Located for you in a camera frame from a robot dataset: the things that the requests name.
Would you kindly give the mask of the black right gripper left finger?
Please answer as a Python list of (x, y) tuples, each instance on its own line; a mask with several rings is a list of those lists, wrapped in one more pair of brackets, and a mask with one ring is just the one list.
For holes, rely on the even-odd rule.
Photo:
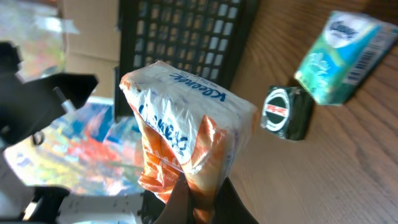
[(167, 203), (160, 201), (154, 193), (145, 190), (142, 194), (141, 220), (143, 224), (192, 224), (193, 199), (187, 180), (180, 174)]

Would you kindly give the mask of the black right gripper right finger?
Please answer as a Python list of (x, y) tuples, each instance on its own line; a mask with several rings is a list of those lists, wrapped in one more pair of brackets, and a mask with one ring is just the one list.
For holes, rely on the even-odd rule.
[(214, 224), (258, 224), (242, 203), (229, 177), (221, 185), (213, 205)]

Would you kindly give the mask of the orange tissue pack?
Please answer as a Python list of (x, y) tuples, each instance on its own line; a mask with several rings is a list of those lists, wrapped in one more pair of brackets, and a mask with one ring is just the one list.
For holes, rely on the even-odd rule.
[(208, 223), (235, 155), (258, 125), (257, 107), (162, 61), (125, 74), (119, 86), (142, 134), (139, 184), (168, 202), (179, 175), (185, 175), (194, 217)]

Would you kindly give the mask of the black round-logo packet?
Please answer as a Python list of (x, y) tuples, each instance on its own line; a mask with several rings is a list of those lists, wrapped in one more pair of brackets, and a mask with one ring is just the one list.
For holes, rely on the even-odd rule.
[(261, 127), (281, 139), (301, 141), (305, 138), (314, 100), (299, 86), (269, 88), (261, 113)]

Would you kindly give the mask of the green tissue pack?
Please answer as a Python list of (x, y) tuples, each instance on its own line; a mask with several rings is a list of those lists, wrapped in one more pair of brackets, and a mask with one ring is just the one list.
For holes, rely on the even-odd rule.
[(397, 40), (397, 26), (333, 11), (294, 78), (319, 105), (342, 105)]

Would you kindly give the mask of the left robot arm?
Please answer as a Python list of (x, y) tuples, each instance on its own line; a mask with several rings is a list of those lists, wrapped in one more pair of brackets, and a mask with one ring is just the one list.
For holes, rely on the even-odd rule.
[[(57, 73), (25, 82), (19, 49), (1, 42), (1, 151), (31, 138), (81, 108), (98, 84), (94, 74)], [(82, 196), (59, 186), (29, 187), (1, 157), (1, 223), (141, 223), (142, 194)]]

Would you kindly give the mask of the colourful patterned floor mat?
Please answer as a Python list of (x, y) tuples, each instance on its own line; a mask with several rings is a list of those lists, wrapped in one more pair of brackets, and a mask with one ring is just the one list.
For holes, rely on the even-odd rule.
[[(19, 48), (19, 75), (25, 81), (68, 72), (58, 2), (1, 1), (1, 40)], [(27, 138), (6, 151), (7, 161), (26, 184), (62, 185), (90, 195), (142, 192), (141, 133), (132, 117), (114, 120), (113, 98), (92, 93), (82, 108), (56, 119), (43, 133), (40, 146)]]

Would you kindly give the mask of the dark grey plastic basket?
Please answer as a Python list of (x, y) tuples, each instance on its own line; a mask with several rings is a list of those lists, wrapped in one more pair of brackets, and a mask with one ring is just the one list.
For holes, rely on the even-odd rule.
[(257, 7), (248, 0), (120, 0), (115, 83), (162, 60), (228, 89)]

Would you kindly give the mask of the brown cardboard box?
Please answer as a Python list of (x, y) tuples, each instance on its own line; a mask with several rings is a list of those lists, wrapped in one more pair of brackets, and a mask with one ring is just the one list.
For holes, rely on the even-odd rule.
[(117, 0), (59, 1), (66, 41), (65, 68), (95, 74), (94, 96), (114, 97), (114, 68), (119, 65), (120, 35)]

